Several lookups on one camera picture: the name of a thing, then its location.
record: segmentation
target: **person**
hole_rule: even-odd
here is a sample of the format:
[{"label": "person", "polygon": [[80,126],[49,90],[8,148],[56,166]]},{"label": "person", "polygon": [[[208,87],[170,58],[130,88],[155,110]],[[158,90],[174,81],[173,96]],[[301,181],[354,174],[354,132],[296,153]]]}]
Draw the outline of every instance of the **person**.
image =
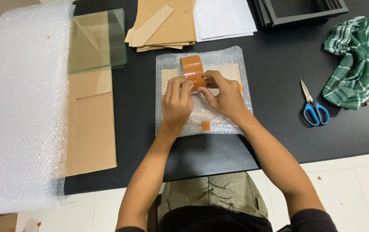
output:
[{"label": "person", "polygon": [[[198,91],[242,129],[260,167],[283,193],[290,225],[280,231],[337,231],[305,171],[246,108],[239,83],[218,71],[206,71],[203,77],[207,88]],[[170,148],[193,109],[192,87],[186,77],[169,80],[160,129],[126,189],[116,232],[147,231],[147,212],[161,188]],[[218,88],[219,94],[213,96],[209,88]],[[167,182],[157,214],[161,232],[272,231],[263,199],[246,172]]]}]

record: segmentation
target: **scissors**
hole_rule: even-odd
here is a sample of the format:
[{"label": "scissors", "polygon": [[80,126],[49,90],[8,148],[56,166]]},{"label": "scissors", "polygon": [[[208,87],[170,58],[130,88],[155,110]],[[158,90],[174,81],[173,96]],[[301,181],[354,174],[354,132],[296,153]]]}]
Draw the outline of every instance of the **scissors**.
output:
[{"label": "scissors", "polygon": [[[303,83],[302,80],[300,80],[300,83],[302,84],[302,90],[303,90],[303,93],[305,94],[306,101],[307,101],[305,107],[303,108],[303,117],[305,118],[305,121],[308,124],[311,124],[313,126],[317,126],[320,124],[326,125],[329,122],[329,112],[327,112],[326,108],[321,106],[319,103],[317,103],[316,101],[313,101],[312,96],[309,94],[309,91],[306,88],[305,83]],[[325,114],[325,121],[322,121],[321,110]],[[306,117],[306,111],[309,111],[311,113],[311,116],[313,118],[313,121],[315,121],[315,123],[311,122]]]}]

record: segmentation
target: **green checkered cloth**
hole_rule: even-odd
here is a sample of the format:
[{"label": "green checkered cloth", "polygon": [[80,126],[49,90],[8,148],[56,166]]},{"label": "green checkered cloth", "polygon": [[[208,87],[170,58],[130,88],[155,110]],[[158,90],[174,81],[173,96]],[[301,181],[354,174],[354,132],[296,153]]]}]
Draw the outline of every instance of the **green checkered cloth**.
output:
[{"label": "green checkered cloth", "polygon": [[369,98],[369,17],[334,26],[325,50],[343,58],[323,89],[323,97],[337,106],[358,109]]}]

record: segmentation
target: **black shirt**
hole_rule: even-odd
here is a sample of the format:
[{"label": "black shirt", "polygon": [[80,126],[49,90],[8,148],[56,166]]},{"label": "black shirt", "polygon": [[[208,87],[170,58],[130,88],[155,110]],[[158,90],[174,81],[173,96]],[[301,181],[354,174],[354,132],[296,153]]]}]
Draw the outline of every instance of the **black shirt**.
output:
[{"label": "black shirt", "polygon": [[[160,232],[238,231],[272,232],[269,220],[245,213],[235,213],[215,206],[185,206],[167,213],[159,223]],[[329,214],[318,209],[305,209],[279,231],[337,232]],[[124,227],[116,232],[143,232],[137,227]]]}]

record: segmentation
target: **floor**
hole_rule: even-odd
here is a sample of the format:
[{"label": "floor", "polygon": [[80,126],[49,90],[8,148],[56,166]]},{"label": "floor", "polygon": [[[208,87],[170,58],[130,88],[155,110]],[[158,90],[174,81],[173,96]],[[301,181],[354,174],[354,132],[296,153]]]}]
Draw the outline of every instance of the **floor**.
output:
[{"label": "floor", "polygon": [[[369,232],[369,155],[302,165],[339,232]],[[249,171],[269,211],[273,230],[289,224],[282,193],[261,170]],[[39,232],[113,232],[125,188],[68,196],[53,209],[20,212],[16,231],[33,218]]]}]

